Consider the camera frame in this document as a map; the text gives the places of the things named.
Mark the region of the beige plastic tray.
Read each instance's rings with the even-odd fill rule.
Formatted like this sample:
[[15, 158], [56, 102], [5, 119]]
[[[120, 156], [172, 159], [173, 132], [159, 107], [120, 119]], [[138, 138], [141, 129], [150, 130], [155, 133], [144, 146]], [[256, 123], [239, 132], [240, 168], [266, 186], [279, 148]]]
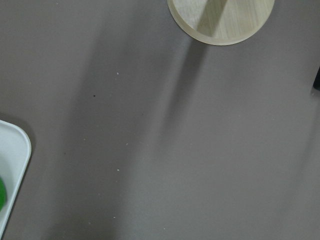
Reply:
[[0, 235], [4, 235], [19, 192], [29, 159], [32, 145], [29, 136], [20, 127], [0, 121], [0, 179], [6, 193], [6, 201], [0, 208]]

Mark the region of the green lime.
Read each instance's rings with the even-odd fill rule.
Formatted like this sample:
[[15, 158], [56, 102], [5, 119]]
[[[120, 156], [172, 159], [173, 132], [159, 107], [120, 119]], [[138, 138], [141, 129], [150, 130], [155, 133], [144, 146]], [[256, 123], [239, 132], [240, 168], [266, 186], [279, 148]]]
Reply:
[[4, 208], [7, 203], [7, 189], [4, 180], [0, 178], [0, 210]]

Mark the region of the wooden cup stand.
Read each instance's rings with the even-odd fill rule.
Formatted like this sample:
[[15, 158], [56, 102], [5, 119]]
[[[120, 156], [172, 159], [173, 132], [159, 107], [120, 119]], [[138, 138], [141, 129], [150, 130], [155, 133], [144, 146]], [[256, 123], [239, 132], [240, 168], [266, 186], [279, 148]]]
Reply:
[[195, 40], [229, 46], [247, 40], [267, 22], [274, 0], [168, 0], [177, 25]]

